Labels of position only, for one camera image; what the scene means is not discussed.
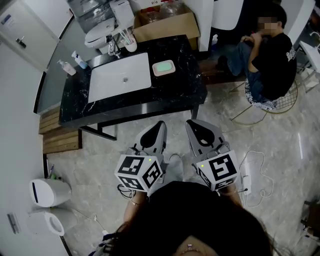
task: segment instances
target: forearm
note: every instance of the forearm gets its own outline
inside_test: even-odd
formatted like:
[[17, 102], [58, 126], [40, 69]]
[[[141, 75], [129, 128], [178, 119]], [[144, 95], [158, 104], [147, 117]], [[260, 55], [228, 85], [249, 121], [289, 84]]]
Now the forearm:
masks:
[[259, 49], [260, 49], [260, 43], [255, 43], [254, 44], [254, 47], [251, 51], [251, 54], [250, 54], [250, 58], [249, 58], [249, 66], [248, 66], [248, 69], [250, 72], [253, 72], [253, 73], [256, 73], [258, 72], [259, 70], [256, 69], [256, 67], [252, 64], [252, 61], [259, 55]]
[[125, 212], [123, 220], [124, 222], [129, 222], [137, 213], [141, 205], [143, 205], [147, 200], [147, 193], [137, 191], [132, 201], [129, 201]]
[[219, 189], [220, 195], [229, 198], [236, 205], [242, 206], [241, 199], [235, 184]]

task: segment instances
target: hand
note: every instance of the hand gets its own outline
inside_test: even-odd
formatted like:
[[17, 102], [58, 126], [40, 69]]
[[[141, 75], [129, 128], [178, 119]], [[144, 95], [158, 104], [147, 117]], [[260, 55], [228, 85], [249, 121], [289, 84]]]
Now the hand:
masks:
[[245, 41], [250, 41], [252, 43], [255, 42], [255, 40], [251, 36], [247, 36], [247, 35], [244, 35], [243, 37], [241, 37], [241, 40], [240, 40], [241, 43]]
[[261, 44], [262, 36], [261, 36], [260, 33], [251, 34], [251, 37], [253, 38], [255, 45], [260, 45]]

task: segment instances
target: black hair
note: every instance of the black hair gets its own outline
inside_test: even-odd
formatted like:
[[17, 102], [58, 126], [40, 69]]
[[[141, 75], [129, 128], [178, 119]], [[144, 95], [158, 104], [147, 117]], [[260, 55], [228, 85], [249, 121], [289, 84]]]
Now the black hair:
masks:
[[176, 190], [174, 198], [189, 202], [183, 207], [176, 199], [156, 195], [156, 191], [152, 195], [158, 196], [156, 203], [150, 200], [142, 205], [131, 222], [119, 228], [109, 255], [171, 256], [189, 236], [219, 256], [272, 256], [277, 252], [257, 218], [228, 198], [205, 196], [201, 193], [204, 189], [202, 186], [187, 194]]
[[277, 3], [271, 2], [266, 5], [264, 5], [261, 8], [261, 11], [258, 15], [258, 17], [272, 17], [276, 18], [278, 22], [282, 22], [282, 28], [284, 29], [287, 24], [287, 13], [285, 9], [282, 8]]

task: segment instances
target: white cup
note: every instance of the white cup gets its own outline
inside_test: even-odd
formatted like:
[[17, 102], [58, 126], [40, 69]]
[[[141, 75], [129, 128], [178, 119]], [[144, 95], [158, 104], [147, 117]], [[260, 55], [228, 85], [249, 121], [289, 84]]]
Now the white cup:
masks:
[[131, 37], [131, 40], [133, 40], [132, 44], [124, 44], [124, 47], [128, 50], [128, 52], [135, 52], [137, 50], [137, 41], [134, 37]]

